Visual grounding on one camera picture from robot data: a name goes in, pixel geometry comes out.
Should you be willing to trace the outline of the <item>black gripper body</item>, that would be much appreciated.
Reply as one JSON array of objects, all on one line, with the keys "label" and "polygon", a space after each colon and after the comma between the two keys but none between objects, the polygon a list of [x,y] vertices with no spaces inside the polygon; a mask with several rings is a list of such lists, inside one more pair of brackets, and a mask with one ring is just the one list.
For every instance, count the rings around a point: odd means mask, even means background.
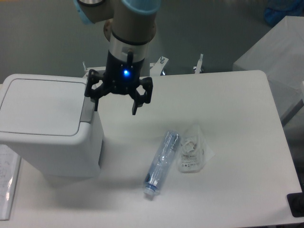
[{"label": "black gripper body", "polygon": [[120,60],[108,53],[106,70],[104,73],[102,88],[105,94],[131,95],[136,93],[140,85],[140,71],[143,60],[136,62],[135,54],[127,50],[126,60]]}]

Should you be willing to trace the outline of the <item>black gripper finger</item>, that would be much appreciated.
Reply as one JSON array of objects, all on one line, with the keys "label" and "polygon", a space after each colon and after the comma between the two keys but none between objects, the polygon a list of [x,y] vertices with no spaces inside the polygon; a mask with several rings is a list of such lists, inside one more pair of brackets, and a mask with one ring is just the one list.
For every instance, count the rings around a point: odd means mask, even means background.
[{"label": "black gripper finger", "polygon": [[[97,88],[94,85],[102,81],[102,84]],[[90,69],[87,76],[87,83],[85,87],[85,97],[90,97],[91,101],[95,104],[94,111],[98,110],[99,99],[108,95],[112,90],[112,83],[107,79],[104,74],[100,74],[94,69]]]},{"label": "black gripper finger", "polygon": [[[142,86],[144,93],[141,95],[137,88]],[[132,115],[136,115],[138,107],[142,107],[143,104],[149,104],[152,98],[152,78],[145,77],[138,79],[135,83],[134,89],[131,91],[131,98],[133,99]]]}]

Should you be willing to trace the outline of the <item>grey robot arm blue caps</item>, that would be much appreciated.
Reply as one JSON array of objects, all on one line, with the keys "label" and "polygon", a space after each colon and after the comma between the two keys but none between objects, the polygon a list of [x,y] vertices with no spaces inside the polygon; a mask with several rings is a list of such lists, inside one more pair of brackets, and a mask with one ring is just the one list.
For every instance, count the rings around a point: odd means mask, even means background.
[{"label": "grey robot arm blue caps", "polygon": [[140,78],[150,41],[156,33],[155,18],[159,0],[75,0],[85,24],[105,22],[109,41],[105,72],[89,70],[85,96],[98,109],[99,99],[109,93],[129,95],[132,114],[152,98],[151,77]]}]

